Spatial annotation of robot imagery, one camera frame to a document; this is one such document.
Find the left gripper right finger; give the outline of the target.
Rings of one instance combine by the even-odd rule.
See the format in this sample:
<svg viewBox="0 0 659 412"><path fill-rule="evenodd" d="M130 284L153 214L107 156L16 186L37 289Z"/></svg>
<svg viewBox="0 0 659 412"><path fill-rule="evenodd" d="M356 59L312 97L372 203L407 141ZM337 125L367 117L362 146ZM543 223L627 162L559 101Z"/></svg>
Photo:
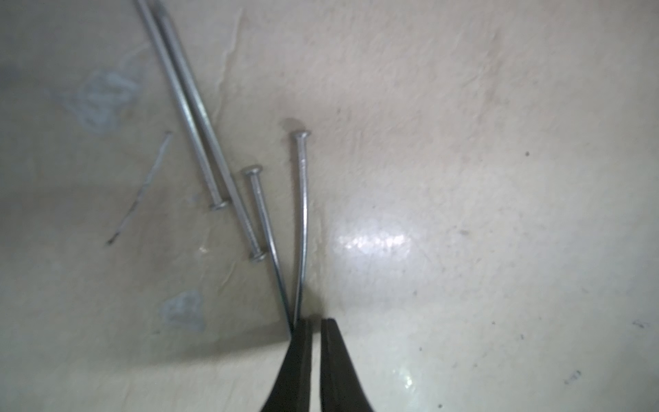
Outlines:
<svg viewBox="0 0 659 412"><path fill-rule="evenodd" d="M320 401L322 412L373 412L334 319L321 321Z"/></svg>

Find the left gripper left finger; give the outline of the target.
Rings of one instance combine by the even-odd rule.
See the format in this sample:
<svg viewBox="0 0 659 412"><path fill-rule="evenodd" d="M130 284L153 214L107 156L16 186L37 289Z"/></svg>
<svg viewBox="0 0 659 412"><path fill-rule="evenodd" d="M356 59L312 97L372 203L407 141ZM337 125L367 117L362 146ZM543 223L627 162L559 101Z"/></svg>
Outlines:
<svg viewBox="0 0 659 412"><path fill-rule="evenodd" d="M308 412L312 372L312 323L301 319L262 412Z"/></svg>

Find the long steel nail pair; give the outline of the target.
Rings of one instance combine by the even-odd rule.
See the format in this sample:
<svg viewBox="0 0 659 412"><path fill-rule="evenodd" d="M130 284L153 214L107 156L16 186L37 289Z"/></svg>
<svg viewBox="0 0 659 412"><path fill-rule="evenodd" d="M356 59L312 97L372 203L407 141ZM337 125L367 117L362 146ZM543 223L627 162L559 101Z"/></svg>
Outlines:
<svg viewBox="0 0 659 412"><path fill-rule="evenodd" d="M180 42L180 38L178 37L173 19L170 17L170 14L166 10L164 4L161 3L161 1L153 2L153 10L156 22L161 28L161 33L163 34L166 45L168 46L171 53L173 64L178 71L178 74L180 75L184 93L190 100L190 104L192 104L192 114L195 120L197 120L197 124L201 127L203 137L206 138L206 141L209 144L221 178L226 189L228 190L228 195L230 197L232 206L235 209L240 226L249 245L250 261L262 261L265 258L265 252L258 242L250 216L247 212L237 185L235 184L235 180L228 166L226 157L222 152L221 145L213 128L210 116L198 90L197 82L192 72L192 67L189 64L188 58L185 55L184 48Z"/></svg>
<svg viewBox="0 0 659 412"><path fill-rule="evenodd" d="M196 156L197 164L202 172L204 182L209 189L209 194L211 197L211 205L209 207L211 210L223 209L224 207L228 206L229 202L228 200L225 200L220 194L219 187L216 183L216 178L204 149L202 138L200 137L200 134L197 130L192 110L190 109L190 106L185 97L185 92L181 85L180 79L178 79L178 73L174 68L173 60L170 57L165 41L155 22L154 14L146 1L136 0L134 3L137 8L137 12L142 18L144 27L146 28L146 31L152 41L155 52L161 61L166 79L168 80L170 89L172 91L175 105L180 112L180 117L184 122L185 130L187 131L190 143L192 144L192 149L194 155Z"/></svg>

